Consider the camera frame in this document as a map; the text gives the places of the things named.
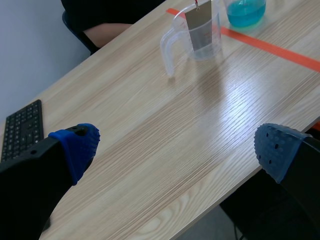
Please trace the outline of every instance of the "red tape line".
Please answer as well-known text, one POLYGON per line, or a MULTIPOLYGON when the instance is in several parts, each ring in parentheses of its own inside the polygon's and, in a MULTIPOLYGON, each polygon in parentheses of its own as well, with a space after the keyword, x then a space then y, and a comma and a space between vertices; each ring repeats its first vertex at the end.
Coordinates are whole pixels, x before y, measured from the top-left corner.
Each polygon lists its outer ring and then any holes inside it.
MULTIPOLYGON (((173 8, 169 8, 166 12, 172 15, 177 15, 179 13, 178 10, 173 8)), ((221 34, 320 73, 320 61, 317 61, 310 57, 259 40, 257 38, 239 33, 237 31, 233 31, 224 26, 221 26, 221 34)))

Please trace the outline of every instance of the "white wall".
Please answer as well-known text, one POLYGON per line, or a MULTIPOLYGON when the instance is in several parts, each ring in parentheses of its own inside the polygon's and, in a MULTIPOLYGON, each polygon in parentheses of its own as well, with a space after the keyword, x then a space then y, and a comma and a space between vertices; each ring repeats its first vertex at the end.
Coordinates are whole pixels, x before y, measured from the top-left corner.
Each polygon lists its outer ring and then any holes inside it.
POLYGON ((0 0, 0 123, 85 60, 60 0, 0 0))

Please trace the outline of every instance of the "paper tag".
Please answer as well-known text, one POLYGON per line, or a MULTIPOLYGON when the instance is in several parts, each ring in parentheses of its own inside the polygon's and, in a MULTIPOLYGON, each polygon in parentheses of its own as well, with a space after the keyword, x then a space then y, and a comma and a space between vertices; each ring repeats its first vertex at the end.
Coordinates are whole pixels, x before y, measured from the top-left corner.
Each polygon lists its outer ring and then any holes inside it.
POLYGON ((212 19, 211 0, 200 5, 199 9, 194 8, 191 11, 186 12, 185 19, 190 31, 190 38, 194 51, 212 43, 212 23, 210 21, 212 19))

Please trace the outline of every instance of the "water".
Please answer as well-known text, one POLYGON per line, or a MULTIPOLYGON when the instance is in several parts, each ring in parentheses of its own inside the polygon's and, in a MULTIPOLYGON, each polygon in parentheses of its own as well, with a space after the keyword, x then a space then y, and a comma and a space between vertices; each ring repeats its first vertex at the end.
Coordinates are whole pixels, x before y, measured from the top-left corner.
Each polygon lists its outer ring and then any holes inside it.
POLYGON ((238 0, 227 7, 229 22, 235 27, 257 23, 265 14, 266 0, 238 0))

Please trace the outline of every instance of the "black keyboard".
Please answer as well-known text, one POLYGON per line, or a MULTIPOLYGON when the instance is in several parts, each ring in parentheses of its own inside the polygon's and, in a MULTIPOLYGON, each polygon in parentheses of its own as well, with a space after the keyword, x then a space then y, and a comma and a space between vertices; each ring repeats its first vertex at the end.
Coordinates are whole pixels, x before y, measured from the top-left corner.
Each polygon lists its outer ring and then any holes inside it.
POLYGON ((37 100, 6 118, 1 162, 15 159, 43 139, 42 107, 37 100))

